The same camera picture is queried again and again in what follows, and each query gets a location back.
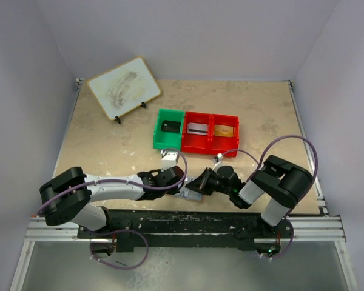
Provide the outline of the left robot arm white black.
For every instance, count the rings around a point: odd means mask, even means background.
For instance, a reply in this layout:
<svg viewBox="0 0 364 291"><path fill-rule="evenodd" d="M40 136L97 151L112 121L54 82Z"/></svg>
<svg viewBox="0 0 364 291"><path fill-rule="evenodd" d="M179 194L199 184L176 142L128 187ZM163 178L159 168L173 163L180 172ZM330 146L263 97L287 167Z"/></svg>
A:
<svg viewBox="0 0 364 291"><path fill-rule="evenodd" d="M87 175L81 167L71 167L40 187L42 206L38 214L45 217L48 226L73 222L105 238L112 233L113 224L107 210L93 203L153 201L177 193L185 177L179 166L117 178Z"/></svg>

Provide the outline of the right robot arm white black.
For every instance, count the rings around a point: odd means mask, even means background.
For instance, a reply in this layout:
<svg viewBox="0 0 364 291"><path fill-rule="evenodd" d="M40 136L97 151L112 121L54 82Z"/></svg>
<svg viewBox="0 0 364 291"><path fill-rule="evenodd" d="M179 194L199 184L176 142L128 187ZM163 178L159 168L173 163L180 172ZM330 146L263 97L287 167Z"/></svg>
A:
<svg viewBox="0 0 364 291"><path fill-rule="evenodd" d="M314 178L309 171L278 156L271 155L263 167L243 182L231 166L215 158L213 168L206 168L186 188L209 196L214 192L225 194L239 209L247 209L263 194L271 197L258 222L258 232L272 237L279 230L280 221L305 197Z"/></svg>

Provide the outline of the black card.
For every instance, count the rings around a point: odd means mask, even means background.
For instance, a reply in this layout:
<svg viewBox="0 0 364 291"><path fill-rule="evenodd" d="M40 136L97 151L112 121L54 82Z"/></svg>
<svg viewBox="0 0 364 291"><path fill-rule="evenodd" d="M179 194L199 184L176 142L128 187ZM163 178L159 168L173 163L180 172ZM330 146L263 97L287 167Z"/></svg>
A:
<svg viewBox="0 0 364 291"><path fill-rule="evenodd" d="M166 133L177 133L181 132L181 122L180 121L170 121L164 120L161 123L161 131Z"/></svg>

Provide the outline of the brown leather card holder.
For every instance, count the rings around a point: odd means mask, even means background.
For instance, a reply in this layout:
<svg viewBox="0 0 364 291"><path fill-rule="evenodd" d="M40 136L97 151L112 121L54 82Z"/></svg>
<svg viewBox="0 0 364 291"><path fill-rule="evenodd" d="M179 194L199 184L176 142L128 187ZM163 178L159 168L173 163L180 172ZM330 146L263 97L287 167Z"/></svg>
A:
<svg viewBox="0 0 364 291"><path fill-rule="evenodd" d="M185 178L183 182L179 183L177 187L178 191L176 193L173 194L168 193L167 196L171 196L174 198L181 198L188 201L201 202L203 199L203 195L193 190L190 190L186 187L186 184L192 182L194 179L195 177L188 176L187 178Z"/></svg>

